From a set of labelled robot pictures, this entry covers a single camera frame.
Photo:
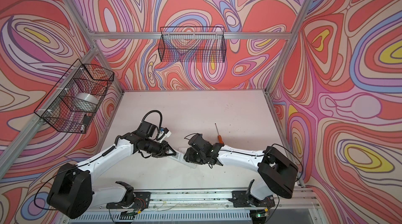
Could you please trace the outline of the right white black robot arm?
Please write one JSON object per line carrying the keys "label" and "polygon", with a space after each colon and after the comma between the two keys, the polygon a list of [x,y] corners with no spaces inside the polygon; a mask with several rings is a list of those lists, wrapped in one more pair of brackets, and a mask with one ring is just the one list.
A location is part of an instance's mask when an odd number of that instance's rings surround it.
{"label": "right white black robot arm", "polygon": [[273,194],[286,199],[293,197],[298,167],[273,145],[265,150],[243,150],[224,143],[211,144],[202,134],[195,134],[188,144],[184,155],[188,163],[236,166],[257,173],[260,178],[249,186],[253,200],[262,201]]}

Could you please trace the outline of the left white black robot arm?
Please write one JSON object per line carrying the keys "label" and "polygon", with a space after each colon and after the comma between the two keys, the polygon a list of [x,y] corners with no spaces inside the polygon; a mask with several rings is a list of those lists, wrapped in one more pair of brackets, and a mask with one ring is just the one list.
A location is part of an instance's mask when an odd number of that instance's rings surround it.
{"label": "left white black robot arm", "polygon": [[136,153],[144,159],[176,157],[177,151],[165,140],[169,135],[169,130],[161,124],[154,125],[142,118],[135,131],[118,135],[102,153],[75,165],[64,164],[54,177],[47,204],[71,219],[78,218],[91,207],[107,204],[133,208],[137,197],[130,184],[117,181],[112,186],[95,187],[93,182]]}

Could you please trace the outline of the orange black flathead screwdriver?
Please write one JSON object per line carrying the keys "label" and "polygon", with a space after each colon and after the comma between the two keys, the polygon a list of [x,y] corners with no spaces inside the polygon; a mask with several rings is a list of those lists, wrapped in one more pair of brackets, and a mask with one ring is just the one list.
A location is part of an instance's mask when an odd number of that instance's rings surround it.
{"label": "orange black flathead screwdriver", "polygon": [[221,136],[221,134],[219,133],[219,129],[218,129],[218,127],[217,127],[217,124],[215,124],[215,128],[216,128],[216,132],[217,132],[217,139],[218,139],[218,142],[219,142],[220,144],[224,144],[223,139],[222,139],[222,136]]}

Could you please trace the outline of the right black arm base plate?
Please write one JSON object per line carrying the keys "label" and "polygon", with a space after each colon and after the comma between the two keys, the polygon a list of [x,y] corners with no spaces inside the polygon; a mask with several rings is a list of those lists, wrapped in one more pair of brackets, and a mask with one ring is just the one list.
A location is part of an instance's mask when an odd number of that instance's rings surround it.
{"label": "right black arm base plate", "polygon": [[235,208],[246,208],[246,207],[265,207],[272,208],[275,205],[275,200],[273,196],[267,196],[263,200],[258,200],[247,191],[232,191],[232,198],[228,201],[233,203]]}

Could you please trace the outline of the long white slim remote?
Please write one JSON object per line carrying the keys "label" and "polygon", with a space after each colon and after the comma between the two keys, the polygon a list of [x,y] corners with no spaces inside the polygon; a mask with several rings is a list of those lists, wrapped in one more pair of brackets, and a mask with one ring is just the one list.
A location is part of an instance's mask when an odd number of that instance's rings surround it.
{"label": "long white slim remote", "polygon": [[195,169],[197,167],[196,164],[185,161],[184,155],[187,151],[186,147],[179,147],[178,150],[175,149],[175,151],[176,151],[176,155],[169,156],[170,159],[172,159],[180,164],[186,165],[191,169]]}

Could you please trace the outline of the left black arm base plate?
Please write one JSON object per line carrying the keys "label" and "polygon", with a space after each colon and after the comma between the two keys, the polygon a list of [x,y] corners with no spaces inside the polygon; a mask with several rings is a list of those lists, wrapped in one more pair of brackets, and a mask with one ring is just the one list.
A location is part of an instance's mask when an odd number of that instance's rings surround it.
{"label": "left black arm base plate", "polygon": [[133,209],[133,210],[144,210],[149,207],[151,192],[134,192],[133,197],[129,199],[123,199],[119,203],[108,203],[106,205],[107,209]]}

